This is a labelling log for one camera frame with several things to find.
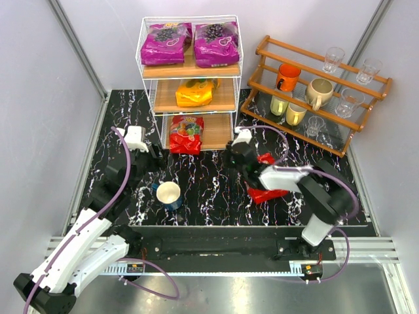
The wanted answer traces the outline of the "red candy bag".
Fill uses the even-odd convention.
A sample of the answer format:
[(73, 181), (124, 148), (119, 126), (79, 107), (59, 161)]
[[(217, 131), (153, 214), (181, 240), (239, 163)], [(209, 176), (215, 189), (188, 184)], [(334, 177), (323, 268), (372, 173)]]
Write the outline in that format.
[(170, 152), (172, 154), (199, 155), (203, 131), (204, 119), (202, 117), (174, 116), (169, 130)]
[[(257, 159), (259, 162), (262, 162), (264, 164), (273, 164), (275, 161), (275, 159), (272, 157), (271, 153), (269, 152), (258, 156)], [(250, 185), (248, 185), (247, 183), (246, 183), (246, 188), (247, 188), (248, 195), (256, 204), (260, 204), (268, 200), (273, 200), (276, 198), (284, 197), (289, 193), (288, 190), (258, 190), (258, 189), (250, 187)]]

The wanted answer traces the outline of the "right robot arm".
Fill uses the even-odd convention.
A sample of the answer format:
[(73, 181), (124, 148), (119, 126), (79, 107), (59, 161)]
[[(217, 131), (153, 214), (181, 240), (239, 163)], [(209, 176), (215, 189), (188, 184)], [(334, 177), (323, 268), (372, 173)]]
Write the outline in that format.
[(353, 189), (327, 162), (303, 167), (265, 164), (258, 161), (249, 143), (231, 141), (227, 144), (227, 165), (241, 173), (245, 182), (256, 190), (286, 190), (302, 194), (312, 216), (301, 238), (311, 247), (317, 247), (334, 231), (339, 221), (350, 219), (359, 211)]

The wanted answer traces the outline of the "yellow orange candy bag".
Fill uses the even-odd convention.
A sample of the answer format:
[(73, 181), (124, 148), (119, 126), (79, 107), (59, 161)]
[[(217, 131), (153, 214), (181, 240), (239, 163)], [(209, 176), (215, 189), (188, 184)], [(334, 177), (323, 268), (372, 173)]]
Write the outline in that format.
[(219, 78), (192, 78), (181, 80), (175, 92), (178, 107), (201, 107), (209, 105), (220, 86)]

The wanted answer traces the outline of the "purple grape candy bag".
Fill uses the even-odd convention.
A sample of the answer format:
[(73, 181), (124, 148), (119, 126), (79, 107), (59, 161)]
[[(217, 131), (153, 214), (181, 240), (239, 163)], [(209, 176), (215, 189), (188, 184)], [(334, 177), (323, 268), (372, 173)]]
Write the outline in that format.
[(192, 24), (188, 22), (153, 24), (140, 49), (141, 64), (173, 65), (185, 62), (185, 51), (192, 43)]

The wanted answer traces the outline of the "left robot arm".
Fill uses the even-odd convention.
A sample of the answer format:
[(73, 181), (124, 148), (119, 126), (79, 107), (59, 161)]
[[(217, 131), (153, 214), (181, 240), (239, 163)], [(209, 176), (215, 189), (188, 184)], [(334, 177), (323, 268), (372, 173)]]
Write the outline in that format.
[(91, 191), (73, 227), (53, 252), (31, 273), (20, 273), (13, 285), (25, 301), (24, 312), (69, 313), (81, 294), (103, 270), (125, 258), (144, 258), (143, 236), (114, 223), (131, 203), (143, 177), (165, 169), (160, 145), (126, 147), (112, 159)]

